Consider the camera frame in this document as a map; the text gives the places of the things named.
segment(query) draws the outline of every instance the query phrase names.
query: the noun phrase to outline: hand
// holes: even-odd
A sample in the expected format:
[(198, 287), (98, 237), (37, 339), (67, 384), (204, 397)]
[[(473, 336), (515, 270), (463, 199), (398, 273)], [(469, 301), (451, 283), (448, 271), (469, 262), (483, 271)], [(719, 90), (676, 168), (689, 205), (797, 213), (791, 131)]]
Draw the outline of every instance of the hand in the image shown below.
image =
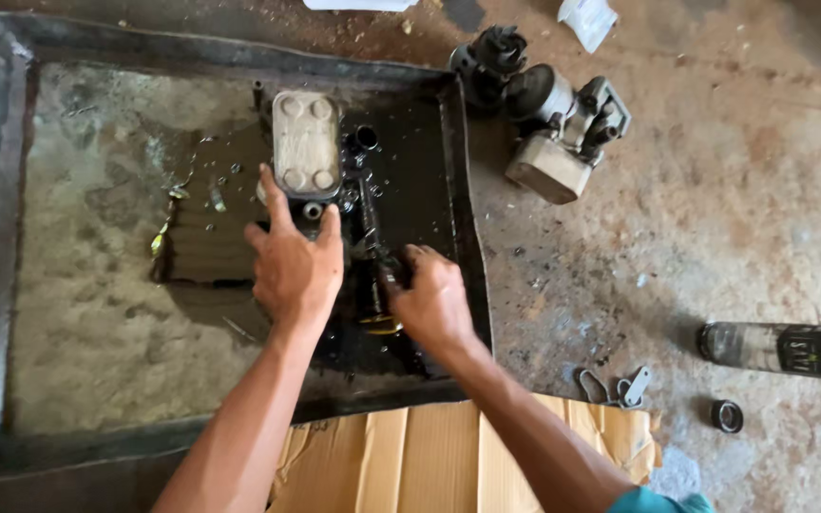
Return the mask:
[(309, 241), (294, 226), (287, 198), (277, 187), (271, 168), (262, 164), (260, 171), (271, 231), (255, 223), (245, 228), (246, 241), (258, 253), (252, 292), (276, 325), (306, 327), (321, 335), (344, 278), (340, 215), (336, 205), (329, 204), (318, 239)]
[(442, 361), (452, 349), (472, 347), (477, 339), (471, 309), (457, 264), (428, 246), (407, 246), (413, 267), (410, 290), (390, 286), (391, 312), (405, 332)]

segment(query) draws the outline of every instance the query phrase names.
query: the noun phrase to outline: label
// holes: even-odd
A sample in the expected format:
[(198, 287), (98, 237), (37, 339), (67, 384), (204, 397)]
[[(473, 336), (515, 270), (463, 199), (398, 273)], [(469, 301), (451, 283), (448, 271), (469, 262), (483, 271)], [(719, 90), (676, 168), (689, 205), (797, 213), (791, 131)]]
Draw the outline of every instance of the label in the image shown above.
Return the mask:
[(788, 326), (778, 336), (781, 370), (821, 376), (821, 326)]

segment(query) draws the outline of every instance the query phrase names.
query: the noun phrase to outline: teal sleeve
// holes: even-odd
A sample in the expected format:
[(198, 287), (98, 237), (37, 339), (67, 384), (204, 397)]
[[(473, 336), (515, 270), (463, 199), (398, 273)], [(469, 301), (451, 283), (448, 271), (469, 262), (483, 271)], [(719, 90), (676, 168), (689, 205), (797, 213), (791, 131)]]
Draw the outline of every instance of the teal sleeve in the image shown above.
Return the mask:
[(690, 495), (677, 502), (645, 487), (639, 487), (618, 498), (607, 513), (714, 513), (714, 508), (699, 494)]

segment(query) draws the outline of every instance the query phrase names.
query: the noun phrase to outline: cardboard box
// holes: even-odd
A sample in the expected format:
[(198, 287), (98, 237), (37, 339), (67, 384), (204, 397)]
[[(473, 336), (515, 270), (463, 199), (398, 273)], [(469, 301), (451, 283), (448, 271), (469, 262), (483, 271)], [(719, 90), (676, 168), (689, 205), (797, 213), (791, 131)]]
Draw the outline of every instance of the cardboard box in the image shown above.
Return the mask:
[[(534, 396), (636, 484), (659, 465), (649, 413)], [(268, 511), (506, 513), (540, 505), (485, 416), (455, 402), (290, 428)]]

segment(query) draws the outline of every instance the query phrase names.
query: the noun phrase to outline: black oil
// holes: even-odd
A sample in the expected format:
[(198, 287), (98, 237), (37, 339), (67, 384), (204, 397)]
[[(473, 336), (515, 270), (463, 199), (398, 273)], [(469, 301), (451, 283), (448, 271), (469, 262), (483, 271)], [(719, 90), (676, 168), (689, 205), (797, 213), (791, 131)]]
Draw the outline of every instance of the black oil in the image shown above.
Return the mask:
[[(256, 201), (258, 164), (271, 162), (271, 137), (267, 105), (276, 94), (264, 84), (256, 93), (257, 122), (246, 129), (220, 135), (205, 134), (196, 145), (190, 196), (178, 202), (169, 230), (172, 239), (170, 282), (211, 287), (252, 286), (254, 251), (243, 240), (243, 226), (259, 222), (268, 228), (267, 209)], [(328, 92), (337, 99), (336, 92)], [(342, 134), (359, 136), (361, 159), (344, 159), (347, 175), (371, 172), (371, 201), (379, 219), (382, 252), (406, 244), (427, 245), (456, 258), (446, 151), (442, 144), (440, 106), (432, 96), (412, 93), (353, 94), (341, 104)], [(345, 180), (350, 187), (350, 180)], [(217, 208), (217, 198), (222, 208)], [(305, 203), (292, 202), (297, 226), (308, 237), (317, 235), (318, 222), (302, 213)], [(330, 321), (316, 347), (311, 367), (351, 374), (396, 374), (443, 377), (417, 344), (403, 332), (367, 333), (359, 320), (370, 315), (370, 287), (376, 267), (353, 260), (349, 249), (364, 236), (361, 208), (355, 204), (342, 212), (345, 241), (345, 279)], [(382, 294), (381, 301), (387, 298)], [(236, 320), (246, 328), (248, 321)]]

